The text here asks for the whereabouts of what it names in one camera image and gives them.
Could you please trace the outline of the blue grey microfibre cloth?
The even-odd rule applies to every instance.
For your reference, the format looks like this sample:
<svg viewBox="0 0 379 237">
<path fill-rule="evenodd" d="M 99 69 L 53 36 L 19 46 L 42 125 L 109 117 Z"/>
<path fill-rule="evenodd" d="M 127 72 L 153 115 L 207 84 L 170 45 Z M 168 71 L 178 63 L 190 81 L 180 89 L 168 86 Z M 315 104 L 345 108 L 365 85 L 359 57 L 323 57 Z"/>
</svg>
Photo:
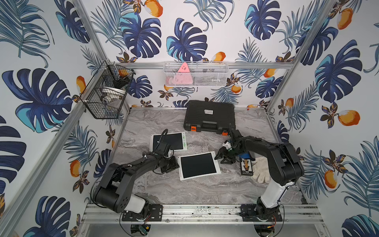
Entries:
<svg viewBox="0 0 379 237">
<path fill-rule="evenodd" d="M 246 152 L 246 153 L 243 153 L 243 154 L 239 154 L 239 158 L 240 159 L 244 159 L 244 160 L 251 160 L 252 156 L 250 155 L 249 152 Z"/>
</svg>

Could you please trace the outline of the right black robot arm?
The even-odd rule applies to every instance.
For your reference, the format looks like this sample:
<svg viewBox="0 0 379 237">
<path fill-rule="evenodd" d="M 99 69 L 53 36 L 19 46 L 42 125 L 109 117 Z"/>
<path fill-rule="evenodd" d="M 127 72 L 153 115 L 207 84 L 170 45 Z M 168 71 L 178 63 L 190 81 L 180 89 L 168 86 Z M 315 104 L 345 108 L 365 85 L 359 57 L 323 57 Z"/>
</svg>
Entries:
<svg viewBox="0 0 379 237">
<path fill-rule="evenodd" d="M 268 165 L 270 181 L 264 194 L 255 204 L 243 204 L 239 216 L 244 222 L 283 220 L 284 212 L 279 210 L 281 199 L 305 173 L 293 145 L 273 143 L 254 136 L 244 137 L 239 130 L 231 127 L 224 129 L 221 134 L 230 138 L 219 149 L 215 160 L 231 165 L 244 154 L 256 153 L 262 156 Z"/>
</svg>

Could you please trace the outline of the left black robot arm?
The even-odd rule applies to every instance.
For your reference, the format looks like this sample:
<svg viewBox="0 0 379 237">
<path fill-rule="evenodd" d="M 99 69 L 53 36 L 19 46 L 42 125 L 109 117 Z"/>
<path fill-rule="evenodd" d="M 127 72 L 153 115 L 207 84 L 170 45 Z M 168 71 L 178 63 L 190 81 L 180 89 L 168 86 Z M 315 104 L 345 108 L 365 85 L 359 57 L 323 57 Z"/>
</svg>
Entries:
<svg viewBox="0 0 379 237">
<path fill-rule="evenodd" d="M 107 208 L 121 216 L 130 214 L 138 221 L 145 221 L 150 216 L 149 202 L 132 194 L 135 181 L 150 171 L 160 169 L 159 175 L 179 168 L 171 145 L 165 141 L 168 129 L 159 136 L 153 151 L 131 163 L 119 165 L 112 163 L 98 178 L 100 181 L 91 191 L 91 201 L 101 208 Z"/>
</svg>

